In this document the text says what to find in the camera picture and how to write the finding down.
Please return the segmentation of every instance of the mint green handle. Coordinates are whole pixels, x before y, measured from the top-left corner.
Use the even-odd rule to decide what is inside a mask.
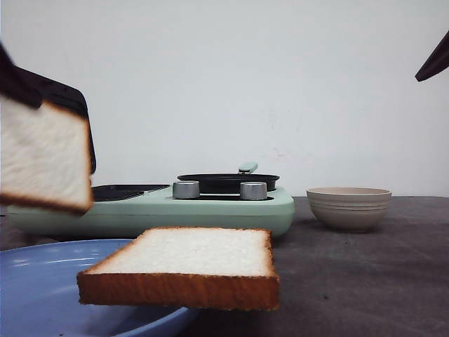
[[[249,161],[248,163],[244,163],[239,167],[240,174],[250,174],[257,170],[257,163],[255,161]]]

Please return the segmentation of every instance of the frying pan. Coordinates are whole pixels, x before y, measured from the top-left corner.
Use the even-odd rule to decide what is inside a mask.
[[[267,184],[267,191],[276,189],[279,176],[269,174],[251,174],[257,168],[256,163],[245,163],[239,167],[239,173],[187,174],[178,176],[179,180],[195,180],[199,182],[200,193],[239,193],[240,183],[260,181]]]

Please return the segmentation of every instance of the beige bowl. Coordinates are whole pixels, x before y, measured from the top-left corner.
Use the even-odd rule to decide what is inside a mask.
[[[307,190],[311,211],[324,225],[348,232],[374,228],[387,212],[391,192],[361,187],[321,187]]]

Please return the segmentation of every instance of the bread slice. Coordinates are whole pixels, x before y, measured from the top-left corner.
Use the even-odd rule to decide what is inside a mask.
[[[0,95],[0,204],[86,212],[93,203],[88,121]]]
[[[77,275],[80,302],[273,310],[279,276],[271,233],[160,227]]]

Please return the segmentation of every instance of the white backdrop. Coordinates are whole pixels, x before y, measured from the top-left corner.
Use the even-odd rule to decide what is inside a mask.
[[[297,196],[449,196],[449,70],[414,79],[448,18],[447,0],[2,0],[1,39],[85,95],[94,185],[251,160]]]

